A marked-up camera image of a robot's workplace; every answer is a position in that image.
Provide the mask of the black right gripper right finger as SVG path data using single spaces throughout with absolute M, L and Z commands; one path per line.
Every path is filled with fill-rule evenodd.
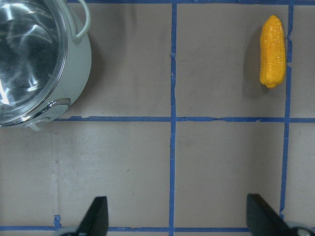
M 252 236 L 297 236 L 259 194 L 248 194 L 246 224 Z

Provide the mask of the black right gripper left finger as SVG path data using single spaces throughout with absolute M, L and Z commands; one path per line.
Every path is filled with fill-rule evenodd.
M 105 236 L 109 228 L 107 197 L 95 197 L 76 230 L 77 236 Z

